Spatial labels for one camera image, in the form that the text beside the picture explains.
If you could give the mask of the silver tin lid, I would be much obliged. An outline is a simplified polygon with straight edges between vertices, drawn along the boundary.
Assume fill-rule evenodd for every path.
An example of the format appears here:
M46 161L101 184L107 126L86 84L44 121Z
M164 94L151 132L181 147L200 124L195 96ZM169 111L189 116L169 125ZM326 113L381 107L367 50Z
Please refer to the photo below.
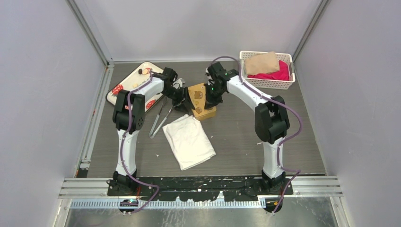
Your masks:
M205 114L205 103L206 103L206 86L204 83L193 85L188 87L191 102L194 106L192 109L195 117L200 117Z

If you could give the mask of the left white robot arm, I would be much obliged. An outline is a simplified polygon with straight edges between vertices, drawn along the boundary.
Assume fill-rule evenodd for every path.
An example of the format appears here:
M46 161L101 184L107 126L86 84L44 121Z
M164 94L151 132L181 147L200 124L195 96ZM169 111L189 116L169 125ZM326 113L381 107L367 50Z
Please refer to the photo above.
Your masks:
M164 68L162 73L150 72L150 78L131 91L122 89L117 94L113 111L119 137L119 158L109 188L133 195L139 181L136 178L135 152L137 138L145 120L145 103L157 94L172 101L172 108L187 114L194 109L189 90L177 86L178 74L172 68Z

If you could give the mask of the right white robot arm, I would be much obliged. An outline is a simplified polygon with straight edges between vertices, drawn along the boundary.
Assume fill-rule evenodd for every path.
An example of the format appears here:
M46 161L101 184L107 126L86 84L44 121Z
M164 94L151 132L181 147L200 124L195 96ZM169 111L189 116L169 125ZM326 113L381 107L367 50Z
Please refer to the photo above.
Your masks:
M271 97L246 81L237 70L226 70L220 62L207 67L205 108L211 109L222 103L224 93L230 93L247 104L254 112L254 129L262 141L264 165L262 187L268 194L275 194L285 181L286 173L279 164L282 146L289 129L289 119L282 97Z

